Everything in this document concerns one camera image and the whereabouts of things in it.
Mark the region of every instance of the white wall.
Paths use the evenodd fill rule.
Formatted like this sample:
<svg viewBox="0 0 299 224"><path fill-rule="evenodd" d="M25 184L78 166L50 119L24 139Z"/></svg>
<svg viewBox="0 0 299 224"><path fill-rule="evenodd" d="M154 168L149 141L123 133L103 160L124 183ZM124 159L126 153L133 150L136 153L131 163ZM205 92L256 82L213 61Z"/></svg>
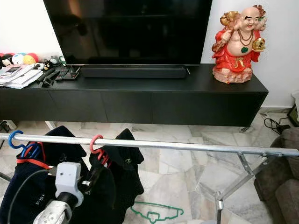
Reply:
<svg viewBox="0 0 299 224"><path fill-rule="evenodd" d="M269 90L264 106L289 107L291 93L299 89L299 0L213 0L201 63L214 63L211 46L223 26L224 12L239 11L260 4L266 11L267 29L261 32L266 49L259 62L252 62L254 74Z"/></svg>
<svg viewBox="0 0 299 224"><path fill-rule="evenodd" d="M224 12L242 11L262 4L268 17L266 40L255 75L270 91L264 106L292 106L291 93L299 89L299 0L213 0L202 63L214 63L211 46L222 29L219 18ZM61 54L42 0L0 0L0 53L35 52L40 56Z"/></svg>

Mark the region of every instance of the power adapter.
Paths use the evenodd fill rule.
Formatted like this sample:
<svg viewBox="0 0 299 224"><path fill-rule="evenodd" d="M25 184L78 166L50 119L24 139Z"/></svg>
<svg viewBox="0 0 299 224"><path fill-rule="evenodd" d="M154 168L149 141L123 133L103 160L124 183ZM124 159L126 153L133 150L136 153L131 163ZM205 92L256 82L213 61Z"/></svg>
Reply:
<svg viewBox="0 0 299 224"><path fill-rule="evenodd" d="M278 125L277 126L277 131L281 134L285 129L290 128L291 126L289 125Z"/></svg>

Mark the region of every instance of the statue necklace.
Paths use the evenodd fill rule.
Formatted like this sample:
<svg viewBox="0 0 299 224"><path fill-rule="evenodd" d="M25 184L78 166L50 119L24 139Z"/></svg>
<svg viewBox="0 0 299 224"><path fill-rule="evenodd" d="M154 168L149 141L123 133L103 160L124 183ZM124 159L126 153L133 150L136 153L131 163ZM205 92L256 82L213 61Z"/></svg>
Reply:
<svg viewBox="0 0 299 224"><path fill-rule="evenodd" d="M251 43L251 41L252 41L252 38L253 38L253 30L251 31L251 34L250 34L250 36L249 36L248 39L244 39L244 38L243 38L243 35L242 35L242 33L241 33L241 31L240 31L239 29L238 29L238 34L239 34L239 36L240 36L240 41L241 41L241 43L242 43L244 46L248 46L248 45L250 45L250 43ZM244 40L244 41L248 41L249 39L250 39L250 41L249 41L248 44L245 44L245 43L242 42L242 40Z"/></svg>

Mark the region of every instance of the red robe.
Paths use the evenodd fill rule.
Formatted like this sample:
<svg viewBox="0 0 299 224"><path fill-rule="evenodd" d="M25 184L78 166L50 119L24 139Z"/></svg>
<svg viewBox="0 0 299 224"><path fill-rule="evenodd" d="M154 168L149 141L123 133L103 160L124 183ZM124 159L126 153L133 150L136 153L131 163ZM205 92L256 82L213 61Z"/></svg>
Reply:
<svg viewBox="0 0 299 224"><path fill-rule="evenodd" d="M221 30L216 34L216 41L221 40L221 35L225 32L225 30ZM260 32L258 30L254 30L255 38L260 38ZM213 58L216 58L216 68L217 69L229 69L234 72L241 72L245 68L251 68L251 61L258 62L258 57L260 53L251 51L249 54L236 57L232 56L228 52L228 44L224 45L224 47L219 51L214 53Z"/></svg>

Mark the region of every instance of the black television screen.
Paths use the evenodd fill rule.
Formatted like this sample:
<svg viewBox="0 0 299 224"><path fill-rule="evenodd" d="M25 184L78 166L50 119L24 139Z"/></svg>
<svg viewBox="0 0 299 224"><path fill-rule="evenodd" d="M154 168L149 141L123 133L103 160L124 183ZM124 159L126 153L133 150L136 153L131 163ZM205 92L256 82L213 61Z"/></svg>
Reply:
<svg viewBox="0 0 299 224"><path fill-rule="evenodd" d="M44 0L68 64L200 64L212 0Z"/></svg>

